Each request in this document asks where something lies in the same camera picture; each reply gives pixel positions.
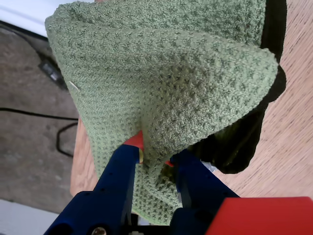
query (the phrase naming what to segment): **wooden table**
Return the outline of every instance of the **wooden table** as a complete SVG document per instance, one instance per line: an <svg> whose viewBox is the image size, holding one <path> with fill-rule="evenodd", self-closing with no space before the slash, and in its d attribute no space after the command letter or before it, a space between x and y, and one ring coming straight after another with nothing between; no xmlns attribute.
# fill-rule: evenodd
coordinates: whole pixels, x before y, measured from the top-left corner
<svg viewBox="0 0 313 235"><path fill-rule="evenodd" d="M287 2L281 60L287 89L267 110L250 166L236 175L215 172L242 197L313 198L313 1ZM79 120L70 192L93 190L96 182L88 137Z"/></svg>

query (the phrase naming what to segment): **knitted blanket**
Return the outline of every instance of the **knitted blanket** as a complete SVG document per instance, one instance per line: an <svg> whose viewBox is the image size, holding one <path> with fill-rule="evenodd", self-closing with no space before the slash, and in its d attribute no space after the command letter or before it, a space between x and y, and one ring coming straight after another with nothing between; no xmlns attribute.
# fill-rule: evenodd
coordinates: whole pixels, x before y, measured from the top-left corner
<svg viewBox="0 0 313 235"><path fill-rule="evenodd" d="M164 162L255 108L278 63L260 49L265 0L60 5L45 25L86 127L98 176L139 130L133 211L169 224L180 206Z"/></svg>

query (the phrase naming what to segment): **red block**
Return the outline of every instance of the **red block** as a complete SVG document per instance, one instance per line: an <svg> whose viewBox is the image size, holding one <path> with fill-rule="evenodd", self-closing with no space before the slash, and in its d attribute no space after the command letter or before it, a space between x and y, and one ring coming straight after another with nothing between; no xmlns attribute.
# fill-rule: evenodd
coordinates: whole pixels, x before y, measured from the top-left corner
<svg viewBox="0 0 313 235"><path fill-rule="evenodd" d="M313 201L226 198L206 235L313 235Z"/></svg>

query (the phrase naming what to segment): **gray floor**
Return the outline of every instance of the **gray floor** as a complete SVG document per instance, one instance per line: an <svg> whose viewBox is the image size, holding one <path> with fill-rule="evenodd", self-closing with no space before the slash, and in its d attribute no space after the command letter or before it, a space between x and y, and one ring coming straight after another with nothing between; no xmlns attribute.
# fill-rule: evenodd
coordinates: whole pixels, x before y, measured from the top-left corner
<svg viewBox="0 0 313 235"><path fill-rule="evenodd" d="M32 43L51 53L48 44ZM42 114L78 117L68 92L38 68L35 51L20 37L0 29L0 107ZM58 129L68 121L0 112L0 198L60 212L71 200L72 159L56 151ZM62 146L73 152L76 127L62 135Z"/></svg>

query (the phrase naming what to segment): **white wall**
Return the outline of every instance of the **white wall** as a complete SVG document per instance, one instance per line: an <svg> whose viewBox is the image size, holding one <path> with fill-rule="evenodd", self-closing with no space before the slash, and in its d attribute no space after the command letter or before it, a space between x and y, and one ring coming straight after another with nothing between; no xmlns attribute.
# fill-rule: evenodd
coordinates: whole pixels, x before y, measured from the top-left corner
<svg viewBox="0 0 313 235"><path fill-rule="evenodd" d="M43 235L58 214L0 200L0 235Z"/></svg>
<svg viewBox="0 0 313 235"><path fill-rule="evenodd" d="M75 0L0 0L0 21L47 36L45 19L51 16L60 4Z"/></svg>

